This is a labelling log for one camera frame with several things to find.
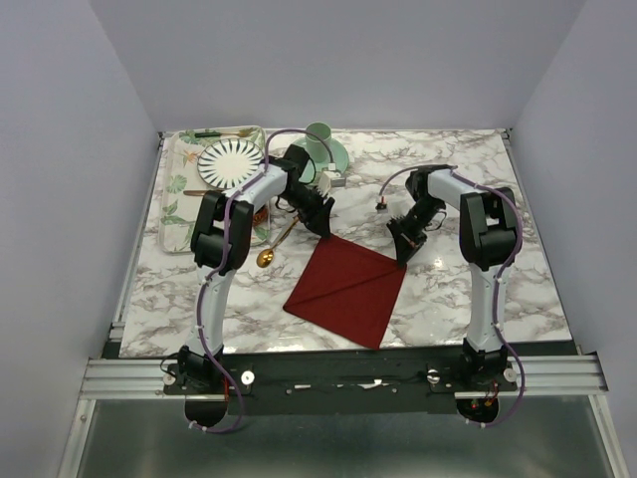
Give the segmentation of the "dark red cloth napkin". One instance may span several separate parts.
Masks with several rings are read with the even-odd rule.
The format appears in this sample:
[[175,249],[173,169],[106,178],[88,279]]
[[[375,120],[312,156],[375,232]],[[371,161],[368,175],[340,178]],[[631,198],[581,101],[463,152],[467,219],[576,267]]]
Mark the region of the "dark red cloth napkin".
[[396,260],[332,235],[318,241],[283,310],[377,350],[405,274]]

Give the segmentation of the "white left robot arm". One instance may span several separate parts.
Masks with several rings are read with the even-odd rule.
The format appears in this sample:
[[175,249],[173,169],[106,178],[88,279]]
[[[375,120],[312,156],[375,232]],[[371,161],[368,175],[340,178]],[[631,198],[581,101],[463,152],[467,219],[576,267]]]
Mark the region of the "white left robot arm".
[[201,289],[190,335],[177,353],[179,374],[200,393],[228,376],[221,366],[223,321],[230,286],[250,252],[255,213],[280,197],[310,232],[330,236],[334,199],[301,182],[310,160],[301,146],[291,145],[282,157],[263,160],[238,186],[210,191],[201,201],[190,244]]

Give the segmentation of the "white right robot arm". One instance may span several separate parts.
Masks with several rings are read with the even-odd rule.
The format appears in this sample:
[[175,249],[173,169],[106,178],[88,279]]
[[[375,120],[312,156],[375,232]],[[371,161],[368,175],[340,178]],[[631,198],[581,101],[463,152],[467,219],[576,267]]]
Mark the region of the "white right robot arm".
[[511,347],[503,315],[510,268],[523,245],[523,222],[513,191],[470,181],[447,164],[408,169],[405,187],[413,206],[387,228],[397,263],[404,266],[427,240],[432,219],[451,206],[459,212],[459,245],[471,272],[470,324],[457,366],[460,383],[483,388],[507,367]]

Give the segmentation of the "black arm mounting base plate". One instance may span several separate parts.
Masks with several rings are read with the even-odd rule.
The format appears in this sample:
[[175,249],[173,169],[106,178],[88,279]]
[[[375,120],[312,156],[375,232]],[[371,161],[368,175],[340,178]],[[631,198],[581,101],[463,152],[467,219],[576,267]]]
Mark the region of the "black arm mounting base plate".
[[229,412],[453,414],[459,401],[517,389],[512,366],[488,354],[480,365],[460,346],[331,352],[223,354],[221,369],[180,352],[164,392],[187,404],[220,402]]

